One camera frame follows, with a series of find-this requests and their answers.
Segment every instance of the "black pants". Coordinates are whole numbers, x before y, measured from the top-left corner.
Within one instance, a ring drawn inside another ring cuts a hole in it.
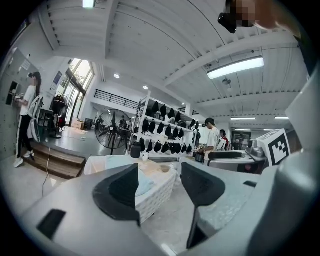
[[[29,115],[20,115],[19,126],[18,126],[18,136],[16,138],[16,157],[21,157],[21,146],[22,142],[25,144],[28,151],[32,151],[32,147],[30,145],[30,141],[28,138],[28,128],[31,121],[31,117]]]

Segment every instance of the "white ceiling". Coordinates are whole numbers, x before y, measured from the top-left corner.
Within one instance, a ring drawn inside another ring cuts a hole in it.
[[[93,9],[82,0],[49,0],[42,26],[57,56],[102,65],[101,80],[120,74],[120,83],[180,106],[192,104],[204,117],[229,122],[231,116],[257,116],[232,122],[236,128],[289,128],[274,120],[303,88],[307,69],[298,43],[284,30],[218,24],[225,0],[108,0]],[[210,80],[207,71],[263,56],[264,67]]]

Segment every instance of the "black container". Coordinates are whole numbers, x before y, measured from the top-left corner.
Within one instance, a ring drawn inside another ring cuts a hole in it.
[[[140,153],[141,153],[141,144],[139,142],[134,142],[131,147],[130,156],[132,158],[138,159],[140,158]]]

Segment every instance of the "wooden step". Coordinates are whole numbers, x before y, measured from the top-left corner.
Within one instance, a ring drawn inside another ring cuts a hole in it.
[[[39,143],[31,143],[35,155],[43,155],[44,158],[48,160],[49,148],[45,145]],[[66,154],[61,151],[50,149],[50,159],[55,159],[59,162],[64,162],[69,166],[74,167],[84,167],[86,164],[86,159],[84,157],[79,157],[71,154]]]
[[[44,154],[36,154],[34,160],[31,157],[24,158],[24,161],[44,172],[47,172],[47,162],[48,157]],[[64,161],[59,161],[59,159],[52,158],[50,152],[50,160],[48,163],[48,173],[55,175],[57,177],[70,180],[76,178],[80,175],[83,166],[72,166],[66,164]]]

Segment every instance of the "black chair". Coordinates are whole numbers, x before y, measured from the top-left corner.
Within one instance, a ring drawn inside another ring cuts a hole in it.
[[[208,161],[208,166],[210,166],[210,163],[212,160],[215,159],[231,159],[231,158],[242,158],[243,155],[241,152],[212,152],[208,155],[209,161]]]

